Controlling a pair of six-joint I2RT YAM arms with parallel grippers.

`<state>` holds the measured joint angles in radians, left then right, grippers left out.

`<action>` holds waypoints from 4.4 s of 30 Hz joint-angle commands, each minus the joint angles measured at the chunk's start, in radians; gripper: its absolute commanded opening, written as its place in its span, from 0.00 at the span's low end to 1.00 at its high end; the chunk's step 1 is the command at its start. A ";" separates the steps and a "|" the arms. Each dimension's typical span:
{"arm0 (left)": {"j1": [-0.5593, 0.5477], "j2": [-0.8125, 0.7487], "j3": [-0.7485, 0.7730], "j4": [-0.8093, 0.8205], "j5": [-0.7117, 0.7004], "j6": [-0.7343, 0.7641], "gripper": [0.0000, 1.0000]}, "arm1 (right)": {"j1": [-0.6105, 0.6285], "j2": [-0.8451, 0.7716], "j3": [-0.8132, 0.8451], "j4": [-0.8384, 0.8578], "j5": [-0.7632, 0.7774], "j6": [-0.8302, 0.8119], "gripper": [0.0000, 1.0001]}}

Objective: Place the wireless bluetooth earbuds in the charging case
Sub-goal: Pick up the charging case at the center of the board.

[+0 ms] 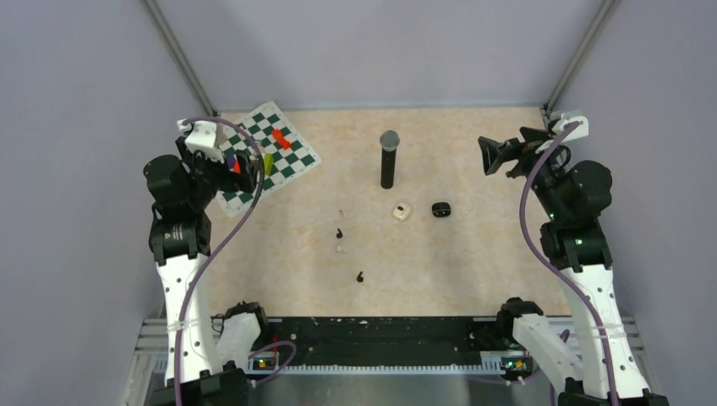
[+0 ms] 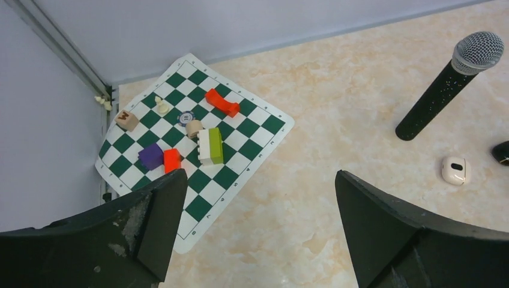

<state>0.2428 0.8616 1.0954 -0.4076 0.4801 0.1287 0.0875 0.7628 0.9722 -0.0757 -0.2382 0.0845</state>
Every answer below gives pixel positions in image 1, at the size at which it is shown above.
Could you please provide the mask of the black earbud case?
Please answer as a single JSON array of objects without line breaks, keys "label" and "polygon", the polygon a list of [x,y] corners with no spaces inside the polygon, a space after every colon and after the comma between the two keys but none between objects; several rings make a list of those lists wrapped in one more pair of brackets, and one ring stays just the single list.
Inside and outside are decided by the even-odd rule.
[{"label": "black earbud case", "polygon": [[448,202],[436,202],[431,206],[431,212],[436,218],[449,217],[452,214],[452,207]]}]

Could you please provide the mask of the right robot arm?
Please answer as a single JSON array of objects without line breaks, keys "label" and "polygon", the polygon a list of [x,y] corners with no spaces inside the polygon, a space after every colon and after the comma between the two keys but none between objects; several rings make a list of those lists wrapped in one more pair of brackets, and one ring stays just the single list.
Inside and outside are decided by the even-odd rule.
[{"label": "right robot arm", "polygon": [[531,301],[512,298],[501,307],[495,335],[506,348],[526,349],[548,378],[560,405],[665,405],[650,387],[627,339],[616,302],[613,260],[599,215],[612,202],[610,170],[595,161],[572,167],[557,161],[567,141],[587,135],[573,120],[553,130],[521,128],[503,142],[479,137],[484,173],[512,162],[510,178],[524,178],[520,224],[535,195],[548,220],[535,257],[561,282],[571,311],[578,350],[572,350]]}]

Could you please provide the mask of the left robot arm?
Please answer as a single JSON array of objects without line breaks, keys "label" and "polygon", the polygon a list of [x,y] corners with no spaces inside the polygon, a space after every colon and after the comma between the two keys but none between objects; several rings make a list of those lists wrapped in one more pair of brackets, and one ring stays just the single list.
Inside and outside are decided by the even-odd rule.
[{"label": "left robot arm", "polygon": [[214,135],[181,135],[179,153],[162,155],[144,169],[152,195],[149,248],[164,289],[167,320],[165,386],[155,405],[244,403],[245,374],[219,359],[211,329],[207,285],[212,256],[211,220],[205,209],[222,192],[252,192],[260,162],[246,151],[228,155]]}]

